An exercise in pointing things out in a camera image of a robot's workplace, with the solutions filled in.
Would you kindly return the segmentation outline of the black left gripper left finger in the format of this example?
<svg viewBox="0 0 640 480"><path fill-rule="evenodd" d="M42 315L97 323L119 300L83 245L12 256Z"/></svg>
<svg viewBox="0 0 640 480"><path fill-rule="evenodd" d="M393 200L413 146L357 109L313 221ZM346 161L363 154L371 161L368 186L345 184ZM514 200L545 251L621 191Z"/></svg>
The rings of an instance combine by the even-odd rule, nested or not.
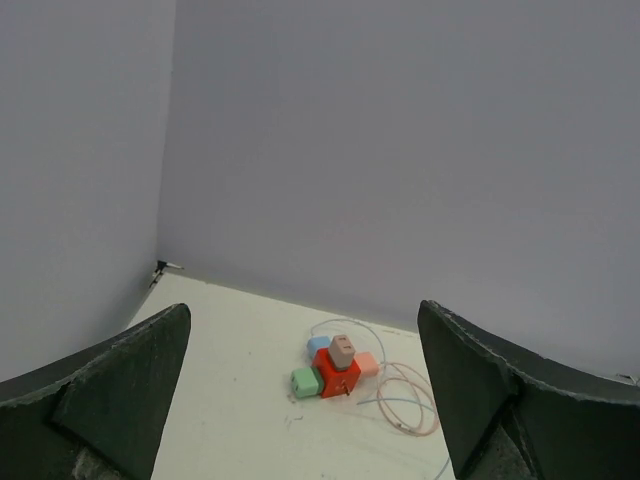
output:
<svg viewBox="0 0 640 480"><path fill-rule="evenodd" d="M190 331L174 304L2 382L2 478L151 478Z"/></svg>

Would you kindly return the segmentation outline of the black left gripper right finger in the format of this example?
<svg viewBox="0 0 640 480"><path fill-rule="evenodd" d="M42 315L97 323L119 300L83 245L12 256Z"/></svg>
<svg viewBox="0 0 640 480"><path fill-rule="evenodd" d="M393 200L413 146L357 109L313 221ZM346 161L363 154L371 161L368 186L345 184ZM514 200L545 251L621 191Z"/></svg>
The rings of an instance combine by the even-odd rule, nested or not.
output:
<svg viewBox="0 0 640 480"><path fill-rule="evenodd" d="M638 387L544 358L434 301L417 324L456 478L638 478Z"/></svg>

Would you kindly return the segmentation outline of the salmon pink charger plug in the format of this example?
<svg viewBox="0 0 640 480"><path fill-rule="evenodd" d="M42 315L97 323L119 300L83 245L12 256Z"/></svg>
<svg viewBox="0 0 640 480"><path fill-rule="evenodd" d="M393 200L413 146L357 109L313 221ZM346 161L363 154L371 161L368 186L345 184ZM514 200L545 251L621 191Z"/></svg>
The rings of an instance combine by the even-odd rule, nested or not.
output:
<svg viewBox="0 0 640 480"><path fill-rule="evenodd" d="M361 379L375 378L379 374L379 363L371 352L356 353L354 362L360 370Z"/></svg>

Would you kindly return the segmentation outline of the red cube power socket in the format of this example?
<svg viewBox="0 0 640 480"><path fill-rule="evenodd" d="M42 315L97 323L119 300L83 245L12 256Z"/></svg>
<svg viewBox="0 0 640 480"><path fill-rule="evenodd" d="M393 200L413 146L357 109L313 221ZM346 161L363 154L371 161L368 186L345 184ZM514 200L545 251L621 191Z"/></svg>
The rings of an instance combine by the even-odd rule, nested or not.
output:
<svg viewBox="0 0 640 480"><path fill-rule="evenodd" d="M361 376L361 369L355 360L347 369L337 370L327 348L321 348L316 352L312 367L318 371L323 381L323 389L320 393L322 398L349 396Z"/></svg>

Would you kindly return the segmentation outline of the green charger plug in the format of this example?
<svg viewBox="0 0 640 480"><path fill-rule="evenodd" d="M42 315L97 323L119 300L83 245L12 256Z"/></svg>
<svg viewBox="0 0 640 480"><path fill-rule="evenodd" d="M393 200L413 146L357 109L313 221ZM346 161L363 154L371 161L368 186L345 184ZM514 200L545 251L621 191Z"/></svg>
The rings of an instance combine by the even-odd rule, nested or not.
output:
<svg viewBox="0 0 640 480"><path fill-rule="evenodd" d="M290 384L296 398L308 398L320 395L324 389L324 380L318 369L306 366L291 372Z"/></svg>

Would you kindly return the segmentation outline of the light blue charger plug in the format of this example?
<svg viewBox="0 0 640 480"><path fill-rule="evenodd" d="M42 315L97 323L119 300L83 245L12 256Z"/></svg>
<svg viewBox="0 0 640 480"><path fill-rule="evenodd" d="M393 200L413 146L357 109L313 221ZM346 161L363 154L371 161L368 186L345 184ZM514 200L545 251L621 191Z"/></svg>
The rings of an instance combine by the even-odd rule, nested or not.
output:
<svg viewBox="0 0 640 480"><path fill-rule="evenodd" d="M328 336L312 336L306 343L306 350L310 360L313 360L318 350L328 348L331 339Z"/></svg>

